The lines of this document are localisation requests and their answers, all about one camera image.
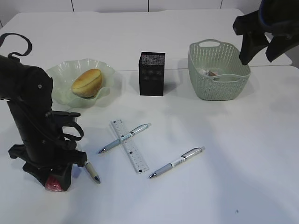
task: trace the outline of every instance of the black box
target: black box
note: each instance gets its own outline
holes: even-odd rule
[[[139,91],[143,96],[163,96],[165,53],[141,52]]]

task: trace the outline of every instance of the white table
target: white table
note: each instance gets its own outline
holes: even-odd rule
[[[143,13],[21,13],[0,34],[16,32],[33,43],[24,64],[49,69],[62,61],[92,58],[110,64],[115,70],[138,70],[142,51],[166,52],[166,69],[188,68],[189,45],[216,39],[241,49],[242,37],[236,36],[233,23],[243,15],[238,9],[167,10]],[[0,48],[1,55],[27,45],[19,37],[9,37]],[[290,65],[282,55],[270,63],[265,50],[251,66]]]
[[[72,185],[63,193],[45,191],[22,171],[22,160],[9,158],[7,150],[21,140],[1,102],[1,223],[298,223],[299,71],[251,69],[243,92],[221,102],[197,98],[187,70],[166,71],[163,97],[139,96],[138,72],[117,72],[102,107],[75,109],[82,113],[81,146],[102,183],[74,166]],[[113,119],[128,128],[152,123],[134,137],[149,171],[136,174],[121,147],[95,155],[115,139],[108,127]],[[205,152],[148,179],[197,146]]]

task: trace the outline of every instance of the green plastic basket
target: green plastic basket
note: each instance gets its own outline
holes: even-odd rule
[[[219,44],[205,47],[211,42]],[[189,47],[188,69],[196,95],[204,100],[232,100],[243,90],[250,76],[248,65],[242,65],[240,51],[232,44],[208,39]],[[201,69],[217,72],[210,77],[200,74]]]

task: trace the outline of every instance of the mechanical pen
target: mechanical pen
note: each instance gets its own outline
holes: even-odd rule
[[[82,151],[79,144],[77,144],[77,150]],[[101,183],[100,177],[99,177],[97,171],[95,171],[95,169],[93,168],[93,165],[90,163],[90,161],[87,160],[84,164],[84,167],[88,171],[90,177],[93,180],[95,180],[98,184],[100,184]]]
[[[133,137],[134,135],[144,131],[145,129],[149,128],[149,126],[151,126],[151,123],[148,124],[144,124],[144,125],[140,125],[137,128],[133,129],[132,131],[130,131],[128,134],[126,135],[122,135],[119,139],[111,142],[110,144],[106,145],[105,147],[103,147],[100,151],[100,153],[104,153],[107,152],[108,150],[114,148],[115,146],[121,144],[123,141]]]
[[[165,173],[166,171],[176,167],[178,164],[181,164],[183,162],[185,162],[186,160],[192,158],[193,156],[203,152],[205,150],[205,147],[201,147],[201,148],[194,148],[191,149],[189,152],[186,152],[185,154],[181,155],[181,157],[179,157],[177,160],[168,163],[167,165],[163,166],[162,168],[158,169],[157,171],[155,171],[154,173],[152,173],[149,178],[153,178],[156,176],[159,176],[163,173]]]

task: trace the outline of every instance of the bread roll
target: bread roll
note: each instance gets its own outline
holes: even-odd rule
[[[103,82],[101,70],[90,69],[77,78],[71,86],[71,91],[79,97],[94,97]]]

